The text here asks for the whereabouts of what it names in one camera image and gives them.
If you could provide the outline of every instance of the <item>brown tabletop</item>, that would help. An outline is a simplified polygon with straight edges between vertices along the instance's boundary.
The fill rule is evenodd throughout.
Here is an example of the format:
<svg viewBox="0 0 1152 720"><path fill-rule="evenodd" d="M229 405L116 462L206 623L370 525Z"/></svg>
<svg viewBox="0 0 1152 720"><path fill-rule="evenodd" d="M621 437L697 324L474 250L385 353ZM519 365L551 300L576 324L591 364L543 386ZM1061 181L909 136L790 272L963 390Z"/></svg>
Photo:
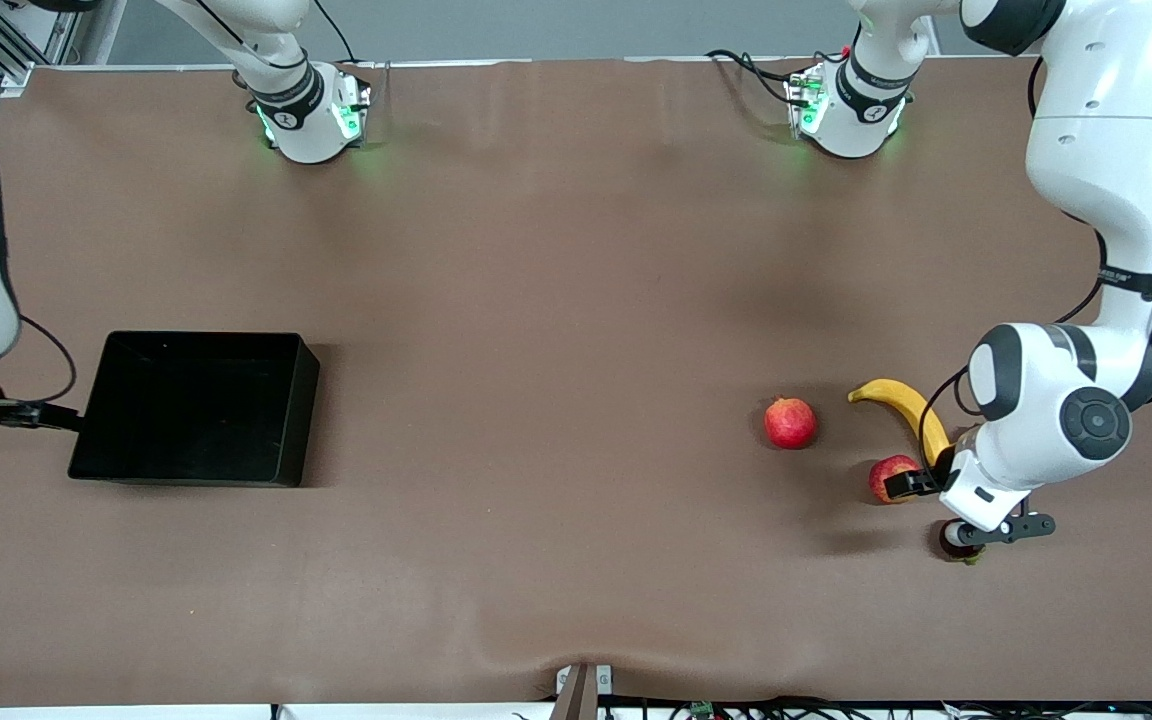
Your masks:
<svg viewBox="0 0 1152 720"><path fill-rule="evenodd" d="M70 404L114 329L300 332L324 374L305 488L74 482L71 435L0 429L0 705L526 700L579 659L654 696L1152 698L1152 407L1036 493L1055 536L965 568L940 503L870 503L914 444L846 403L1092 283L1025 179L1028 69L929 61L863 161L732 65L371 73L374 145L323 167L228 73L37 71L6 219ZM29 331L0 363L63 379ZM778 393L810 450L761 440Z"/></svg>

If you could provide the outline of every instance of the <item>banana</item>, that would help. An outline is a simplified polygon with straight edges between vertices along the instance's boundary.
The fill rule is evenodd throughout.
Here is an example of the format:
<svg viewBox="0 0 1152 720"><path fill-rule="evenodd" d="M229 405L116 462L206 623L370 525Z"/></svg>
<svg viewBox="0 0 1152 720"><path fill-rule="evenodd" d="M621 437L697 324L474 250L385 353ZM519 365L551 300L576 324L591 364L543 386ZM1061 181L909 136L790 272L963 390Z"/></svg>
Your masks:
<svg viewBox="0 0 1152 720"><path fill-rule="evenodd" d="M908 384L878 378L847 393L847 402L862 400L895 407L904 416L905 423L909 423L909 429L914 430L914 437L918 437L918 419L923 416L924 407L927 407L927 400ZM923 449L927 453L927 460L937 462L937 457L947 447L950 447L950 438L945 434L945 425L937 418L937 410L927 410L927 419L923 423Z"/></svg>

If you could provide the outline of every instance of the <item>apple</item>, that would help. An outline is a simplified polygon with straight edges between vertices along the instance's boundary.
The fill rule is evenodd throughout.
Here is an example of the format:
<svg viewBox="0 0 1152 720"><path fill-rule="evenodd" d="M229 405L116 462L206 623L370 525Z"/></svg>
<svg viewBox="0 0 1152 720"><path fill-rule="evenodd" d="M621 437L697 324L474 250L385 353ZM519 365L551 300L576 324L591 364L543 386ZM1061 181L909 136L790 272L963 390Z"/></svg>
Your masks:
<svg viewBox="0 0 1152 720"><path fill-rule="evenodd" d="M812 445L817 420L812 407L798 397L778 397L763 415L767 439L776 447L801 450Z"/></svg>
<svg viewBox="0 0 1152 720"><path fill-rule="evenodd" d="M893 475L908 473L910 470L923 469L918 462L910 457L909 455L892 455L886 460L879 460L874 462L873 468L869 469L869 488L878 498L879 502L882 505L900 505L901 502L909 502L914 500L914 495L910 497L897 497L896 500L892 500L887 497L887 486L884 480L890 478Z"/></svg>

